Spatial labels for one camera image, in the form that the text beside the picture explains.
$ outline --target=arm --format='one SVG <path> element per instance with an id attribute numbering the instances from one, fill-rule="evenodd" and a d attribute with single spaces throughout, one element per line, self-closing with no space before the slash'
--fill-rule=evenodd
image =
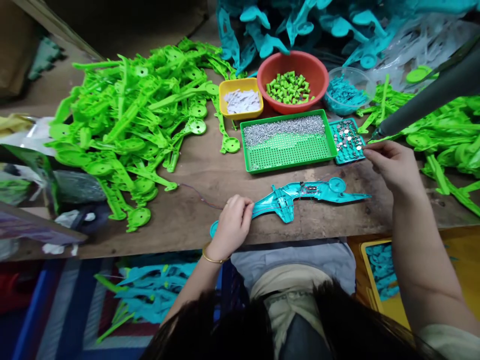
<path id="1" fill-rule="evenodd" d="M 240 195 L 227 201 L 220 214 L 215 237 L 205 249 L 209 259 L 228 259 L 243 244 L 249 233 L 254 205 L 252 200 Z M 162 324 L 178 313 L 184 304 L 197 300 L 202 292 L 214 290 L 221 267 L 220 263 L 208 261 L 202 256 Z"/>
<path id="2" fill-rule="evenodd" d="M 414 333 L 445 324 L 480 335 L 437 230 L 414 153 L 392 141 L 370 144 L 365 156 L 393 193 L 393 264 Z"/>

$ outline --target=person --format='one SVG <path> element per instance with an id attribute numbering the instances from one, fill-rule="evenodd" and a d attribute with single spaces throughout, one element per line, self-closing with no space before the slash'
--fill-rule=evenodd
<path id="1" fill-rule="evenodd" d="M 393 194 L 393 263 L 411 332 L 351 297 L 355 260 L 342 239 L 237 251 L 254 203 L 235 195 L 141 358 L 480 359 L 480 325 L 462 296 L 413 151 L 382 141 L 364 155 Z M 250 303 L 214 323 L 213 290 L 230 256 Z"/>

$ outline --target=green plastic tray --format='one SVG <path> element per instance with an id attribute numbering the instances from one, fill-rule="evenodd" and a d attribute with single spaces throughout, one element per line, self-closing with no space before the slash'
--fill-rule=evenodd
<path id="1" fill-rule="evenodd" d="M 325 134 L 297 135 L 278 134 L 264 143 L 248 149 L 245 146 L 244 129 L 256 124 L 274 123 L 283 120 L 319 115 L 325 125 Z M 299 165 L 319 163 L 338 155 L 327 115 L 323 109 L 292 115 L 269 117 L 240 123 L 245 168 L 250 174 L 286 169 Z"/>

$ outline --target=teal plastic tray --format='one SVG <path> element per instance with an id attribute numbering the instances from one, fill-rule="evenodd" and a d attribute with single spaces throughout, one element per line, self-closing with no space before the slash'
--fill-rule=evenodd
<path id="1" fill-rule="evenodd" d="M 252 148 L 245 146 L 246 127 L 298 119 L 307 116 L 320 116 L 325 125 L 325 134 L 277 134 L 262 144 Z M 338 155 L 337 146 L 323 109 L 297 114 L 269 117 L 240 123 L 245 168 L 250 174 L 286 169 L 299 165 L 328 161 Z"/>
<path id="2" fill-rule="evenodd" d="M 348 129 L 348 134 L 342 134 L 343 137 L 341 137 L 340 134 L 342 129 Z M 358 146 L 362 148 L 365 146 L 365 141 L 358 133 L 359 128 L 353 118 L 331 122 L 330 130 L 333 136 L 336 136 L 336 140 L 333 139 L 335 141 L 335 147 L 338 143 L 342 142 L 341 150 L 337 150 L 338 156 L 335 158 L 335 162 L 338 165 L 365 159 L 364 151 L 362 149 L 357 150 Z"/>

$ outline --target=wooden workbench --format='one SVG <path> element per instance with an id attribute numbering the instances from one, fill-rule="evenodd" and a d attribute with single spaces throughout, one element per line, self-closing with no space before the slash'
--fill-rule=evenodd
<path id="1" fill-rule="evenodd" d="M 215 23 L 205 24 L 192 39 L 219 45 Z M 208 75 L 217 84 L 222 80 L 211 72 Z M 169 174 L 161 168 L 159 175 L 195 187 L 206 200 L 220 206 L 235 194 L 257 201 L 272 191 L 272 184 L 282 187 L 291 182 L 327 181 L 331 177 L 342 178 L 347 184 L 347 193 L 372 196 L 366 201 L 344 205 L 316 200 L 296 201 L 293 222 L 285 224 L 275 213 L 260 216 L 252 221 L 246 244 L 391 232 L 393 198 L 381 176 L 372 170 L 369 161 L 341 167 L 329 161 L 250 175 L 245 170 L 242 148 L 235 154 L 220 153 L 222 135 L 214 112 L 209 102 L 205 119 L 207 132 L 186 138 L 175 173 Z M 262 117 L 275 115 L 265 104 Z M 240 130 L 233 131 L 229 120 L 225 120 L 225 126 L 231 136 L 241 141 Z M 449 174 L 449 178 L 457 186 L 472 182 L 471 176 L 466 175 Z M 480 224 L 480 218 L 453 196 L 437 193 L 434 181 L 425 177 L 424 185 L 440 228 Z M 151 210 L 151 220 L 146 226 L 136 232 L 125 233 L 125 221 L 110 221 L 95 238 L 80 246 L 78 256 L 88 259 L 201 248 L 211 239 L 210 226 L 218 219 L 220 210 L 207 206 L 194 190 L 185 186 L 172 192 L 164 192 L 161 186 L 159 190 L 158 196 L 147 205 Z M 472 194 L 477 204 L 480 204 L 479 195 L 475 198 L 475 194 Z M 70 251 L 65 251 L 64 256 L 69 255 Z M 50 257 L 42 253 L 40 243 L 25 240 L 12 260 Z"/>

